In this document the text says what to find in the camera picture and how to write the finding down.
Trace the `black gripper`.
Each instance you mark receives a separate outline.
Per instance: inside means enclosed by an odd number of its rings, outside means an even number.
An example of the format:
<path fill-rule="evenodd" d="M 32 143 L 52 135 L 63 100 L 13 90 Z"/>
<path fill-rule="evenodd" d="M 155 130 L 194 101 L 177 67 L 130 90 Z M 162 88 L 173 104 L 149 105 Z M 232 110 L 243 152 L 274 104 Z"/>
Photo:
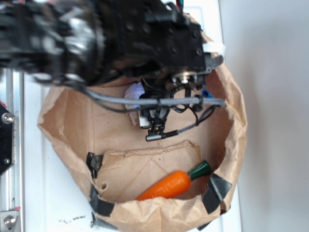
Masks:
<path fill-rule="evenodd" d="M 118 0 L 120 33 L 116 70 L 139 77 L 157 90 L 201 89 L 203 72 L 224 62 L 223 43 L 202 45 L 201 26 L 183 15 L 172 2 Z M 204 52 L 218 53 L 212 57 Z"/>

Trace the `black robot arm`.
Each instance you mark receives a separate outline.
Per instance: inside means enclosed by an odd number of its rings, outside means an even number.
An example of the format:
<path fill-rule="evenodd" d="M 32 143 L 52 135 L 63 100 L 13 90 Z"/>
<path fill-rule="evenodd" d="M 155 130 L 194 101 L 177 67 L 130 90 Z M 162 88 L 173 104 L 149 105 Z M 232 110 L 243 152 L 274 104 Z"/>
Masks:
<path fill-rule="evenodd" d="M 94 86 L 121 76 L 162 89 L 201 88 L 223 63 L 201 27 L 159 0 L 0 3 L 0 65 L 51 85 Z"/>

